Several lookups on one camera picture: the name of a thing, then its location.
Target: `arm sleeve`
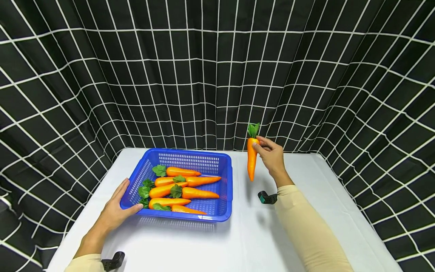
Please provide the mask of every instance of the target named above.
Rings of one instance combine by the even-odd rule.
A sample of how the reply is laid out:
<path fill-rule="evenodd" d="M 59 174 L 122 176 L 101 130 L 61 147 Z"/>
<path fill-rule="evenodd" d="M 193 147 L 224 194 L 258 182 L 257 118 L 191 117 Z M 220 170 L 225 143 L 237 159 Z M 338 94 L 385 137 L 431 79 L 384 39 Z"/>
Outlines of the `arm sleeve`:
<path fill-rule="evenodd" d="M 104 272 L 101 254 L 88 254 L 75 258 L 65 272 Z"/>
<path fill-rule="evenodd" d="M 307 272 L 352 272 L 332 230 L 295 185 L 278 188 L 278 218 Z"/>

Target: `orange carrot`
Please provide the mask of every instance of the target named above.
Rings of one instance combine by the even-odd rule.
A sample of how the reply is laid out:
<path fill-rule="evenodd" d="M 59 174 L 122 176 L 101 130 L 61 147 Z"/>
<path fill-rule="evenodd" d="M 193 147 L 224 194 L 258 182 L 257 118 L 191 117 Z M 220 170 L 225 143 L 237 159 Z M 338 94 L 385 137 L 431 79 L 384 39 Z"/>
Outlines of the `orange carrot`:
<path fill-rule="evenodd" d="M 199 214 L 199 215 L 206 215 L 205 212 L 197 211 L 197 210 L 190 209 L 190 208 L 180 206 L 180 205 L 173 205 L 172 211 L 173 212 L 185 212 L 185 213 L 195 213 L 195 214 Z"/>
<path fill-rule="evenodd" d="M 255 174 L 255 164 L 257 163 L 257 152 L 252 147 L 253 143 L 260 144 L 260 141 L 257 140 L 255 137 L 257 136 L 258 129 L 260 127 L 260 123 L 256 125 L 249 124 L 248 126 L 248 134 L 250 138 L 248 139 L 248 175 L 249 179 L 251 181 L 254 181 L 254 174 Z"/>
<path fill-rule="evenodd" d="M 199 185 L 215 183 L 219 180 L 221 180 L 221 177 L 183 177 L 179 175 L 176 177 L 157 178 L 154 184 L 156 185 L 156 187 L 161 187 L 173 183 L 186 181 L 188 183 L 188 187 L 197 187 Z"/>
<path fill-rule="evenodd" d="M 180 175 L 177 177 L 162 177 L 162 178 L 157 178 L 156 181 L 154 181 L 154 185 L 156 185 L 156 187 L 161 187 L 161 186 L 182 182 L 182 181 L 186 181 L 186 178 Z"/>
<path fill-rule="evenodd" d="M 182 198 L 153 198 L 150 200 L 150 203 L 148 203 L 148 207 L 150 209 L 154 209 L 154 204 L 160 204 L 162 206 L 169 206 L 172 207 L 173 205 L 186 205 L 189 204 L 191 201 L 189 199 L 182 199 Z"/>
<path fill-rule="evenodd" d="M 175 185 L 179 185 L 181 187 L 186 187 L 187 182 L 179 182 L 177 184 L 169 184 L 165 186 L 155 187 L 150 190 L 149 196 L 150 198 L 162 198 L 171 193 L 171 188 Z"/>
<path fill-rule="evenodd" d="M 197 187 L 199 185 L 215 183 L 221 180 L 221 177 L 186 177 L 189 187 Z"/>
<path fill-rule="evenodd" d="M 200 176 L 201 173 L 195 170 L 183 169 L 178 167 L 168 167 L 166 169 L 166 175 L 168 177 L 176 177 L 178 175 L 191 177 L 191 176 Z"/>
<path fill-rule="evenodd" d="M 182 198 L 219 198 L 219 195 L 210 191 L 198 190 L 195 188 L 185 187 L 183 188 Z"/>

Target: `table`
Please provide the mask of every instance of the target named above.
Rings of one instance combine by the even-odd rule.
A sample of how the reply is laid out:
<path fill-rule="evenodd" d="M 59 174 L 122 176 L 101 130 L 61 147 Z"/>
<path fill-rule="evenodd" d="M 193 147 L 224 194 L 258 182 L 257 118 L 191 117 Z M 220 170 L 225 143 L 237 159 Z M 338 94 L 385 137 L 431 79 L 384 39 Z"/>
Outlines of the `table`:
<path fill-rule="evenodd" d="M 62 241 L 48 272 L 64 270 L 104 204 L 131 175 L 146 150 L 126 148 L 120 153 Z M 246 152 L 221 153 L 230 155 L 233 165 L 233 212 L 228 221 L 208 223 L 135 215 L 109 235 L 102 258 L 111 259 L 115 252 L 125 252 L 119 272 L 304 271 L 273 206 L 261 204 L 257 197 L 263 190 L 270 195 L 276 193 L 261 159 L 251 183 Z M 284 162 L 294 183 L 337 236 L 355 271 L 401 271 L 320 155 L 284 154 Z M 187 257 L 171 255 L 171 251 L 187 252 Z"/>

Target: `black and white checkered backdrop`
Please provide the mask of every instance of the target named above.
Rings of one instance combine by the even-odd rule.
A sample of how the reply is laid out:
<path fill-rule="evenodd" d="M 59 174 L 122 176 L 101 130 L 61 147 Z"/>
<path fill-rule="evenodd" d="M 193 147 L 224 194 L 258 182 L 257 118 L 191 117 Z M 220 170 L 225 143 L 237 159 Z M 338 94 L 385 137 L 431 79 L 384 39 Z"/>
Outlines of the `black and white checkered backdrop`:
<path fill-rule="evenodd" d="M 0 1 L 0 263 L 48 266 L 126 147 L 325 157 L 435 270 L 435 1 Z"/>

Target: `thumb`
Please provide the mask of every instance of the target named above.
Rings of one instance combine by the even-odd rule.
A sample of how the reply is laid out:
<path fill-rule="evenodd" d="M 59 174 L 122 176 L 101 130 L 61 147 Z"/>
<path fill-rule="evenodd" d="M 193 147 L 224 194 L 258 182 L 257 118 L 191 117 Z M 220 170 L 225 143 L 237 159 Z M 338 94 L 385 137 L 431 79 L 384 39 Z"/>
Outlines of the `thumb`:
<path fill-rule="evenodd" d="M 267 151 L 264 150 L 261 145 L 257 144 L 257 143 L 253 143 L 252 147 L 254 148 L 254 150 L 260 154 L 260 156 L 263 156 Z"/>
<path fill-rule="evenodd" d="M 135 206 L 130 207 L 127 210 L 125 210 L 125 213 L 128 217 L 128 216 L 134 215 L 135 213 L 137 213 L 138 211 L 140 211 L 143 208 L 144 208 L 144 205 L 139 203 L 139 204 L 136 204 Z"/>

